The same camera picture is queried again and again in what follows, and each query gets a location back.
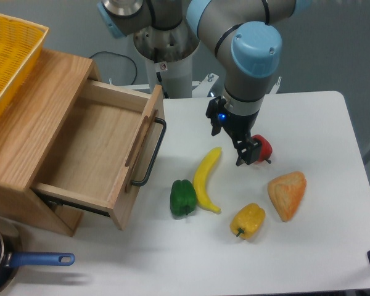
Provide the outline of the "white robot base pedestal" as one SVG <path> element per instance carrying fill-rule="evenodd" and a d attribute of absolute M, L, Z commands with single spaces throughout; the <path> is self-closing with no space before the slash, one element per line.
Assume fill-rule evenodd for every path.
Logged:
<path fill-rule="evenodd" d="M 145 61 L 150 89 L 159 84 L 170 99 L 192 96 L 192 58 L 199 40 L 185 20 L 171 30 L 143 28 L 133 42 Z"/>

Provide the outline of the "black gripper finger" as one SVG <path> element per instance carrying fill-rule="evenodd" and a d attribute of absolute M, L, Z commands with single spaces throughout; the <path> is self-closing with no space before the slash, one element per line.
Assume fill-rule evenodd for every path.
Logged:
<path fill-rule="evenodd" d="M 236 166 L 239 167 L 243 164 L 250 165 L 248 142 L 233 140 L 233 145 L 234 145 L 235 150 L 237 151 Z"/>
<path fill-rule="evenodd" d="M 262 143 L 259 139 L 247 138 L 246 144 L 247 144 L 247 148 L 246 148 L 245 163 L 247 165 L 250 165 L 259 160 L 261 150 L 262 150 Z"/>

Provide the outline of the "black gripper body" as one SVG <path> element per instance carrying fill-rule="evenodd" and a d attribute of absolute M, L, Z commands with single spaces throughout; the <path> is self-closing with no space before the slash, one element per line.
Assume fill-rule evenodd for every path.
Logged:
<path fill-rule="evenodd" d="M 236 115 L 225 105 L 227 100 L 221 96 L 209 101 L 206 117 L 210 119 L 212 136 L 216 136 L 223 128 L 233 142 L 245 142 L 251 138 L 251 129 L 256 122 L 258 111 L 251 115 Z"/>

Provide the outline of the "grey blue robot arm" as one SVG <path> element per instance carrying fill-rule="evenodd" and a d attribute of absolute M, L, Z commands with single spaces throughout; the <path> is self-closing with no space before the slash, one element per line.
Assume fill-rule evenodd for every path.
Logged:
<path fill-rule="evenodd" d="M 166 97 L 192 93 L 191 59 L 203 44 L 224 67 L 222 95 L 206 116 L 212 134 L 225 131 L 237 150 L 237 165 L 260 159 L 253 139 L 256 121 L 282 51 L 274 24 L 310 6 L 309 1 L 99 1 L 97 9 L 115 38 L 132 36 L 147 67 L 150 87 Z"/>

